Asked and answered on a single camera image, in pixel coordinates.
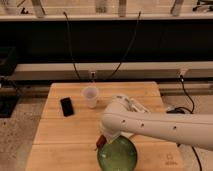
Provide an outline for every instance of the electrical socket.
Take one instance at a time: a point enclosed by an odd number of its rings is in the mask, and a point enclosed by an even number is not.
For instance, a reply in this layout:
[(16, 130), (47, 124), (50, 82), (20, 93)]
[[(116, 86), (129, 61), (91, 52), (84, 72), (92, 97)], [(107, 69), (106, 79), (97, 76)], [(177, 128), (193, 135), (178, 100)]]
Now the electrical socket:
[(182, 75), (182, 76), (185, 76), (188, 70), (189, 70), (189, 69), (187, 69), (187, 68), (181, 68), (181, 69), (180, 69), (180, 75), (179, 75), (179, 76), (181, 76), (181, 75)]
[(97, 71), (95, 71), (95, 70), (89, 71), (89, 78), (92, 81), (95, 81), (97, 79)]

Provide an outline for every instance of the smartphone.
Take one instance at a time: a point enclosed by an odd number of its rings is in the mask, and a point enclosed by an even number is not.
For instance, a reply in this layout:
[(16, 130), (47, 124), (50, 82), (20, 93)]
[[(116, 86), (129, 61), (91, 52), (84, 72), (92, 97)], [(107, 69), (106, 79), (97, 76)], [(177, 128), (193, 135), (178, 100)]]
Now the smartphone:
[(73, 109), (73, 106), (72, 106), (72, 101), (71, 101), (71, 99), (69, 97), (61, 99), (60, 103), (61, 103), (63, 114), (64, 114), (65, 117), (74, 114), (74, 109)]

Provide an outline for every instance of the green bowl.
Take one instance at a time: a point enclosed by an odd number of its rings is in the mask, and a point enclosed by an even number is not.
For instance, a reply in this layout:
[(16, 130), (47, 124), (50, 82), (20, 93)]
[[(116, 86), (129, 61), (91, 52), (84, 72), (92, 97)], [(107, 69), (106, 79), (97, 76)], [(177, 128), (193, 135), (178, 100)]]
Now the green bowl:
[(137, 164), (134, 144), (120, 136), (98, 150), (98, 163), (102, 171), (133, 171)]

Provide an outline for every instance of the white paper cup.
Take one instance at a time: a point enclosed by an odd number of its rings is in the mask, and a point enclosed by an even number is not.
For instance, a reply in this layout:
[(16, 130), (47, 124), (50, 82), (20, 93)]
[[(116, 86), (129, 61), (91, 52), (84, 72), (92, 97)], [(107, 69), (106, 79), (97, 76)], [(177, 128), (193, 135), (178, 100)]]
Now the white paper cup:
[(99, 90), (95, 86), (88, 86), (82, 90), (82, 95), (89, 108), (95, 108), (98, 101)]

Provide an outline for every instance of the wooden cutting board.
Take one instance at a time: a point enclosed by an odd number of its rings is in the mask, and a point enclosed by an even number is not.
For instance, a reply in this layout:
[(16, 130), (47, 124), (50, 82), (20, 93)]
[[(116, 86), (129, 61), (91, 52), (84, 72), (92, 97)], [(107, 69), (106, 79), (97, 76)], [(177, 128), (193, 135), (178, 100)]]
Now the wooden cutting board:
[[(89, 109), (81, 90), (95, 85), (100, 96)], [(52, 84), (29, 155), (26, 171), (100, 171), (95, 143), (100, 136), (101, 113), (115, 94), (133, 97), (151, 112), (164, 113), (158, 86), (154, 82), (55, 83)], [(75, 115), (63, 117), (59, 100), (70, 97)], [(135, 135), (138, 152), (136, 171), (182, 171), (183, 163), (175, 143)]]

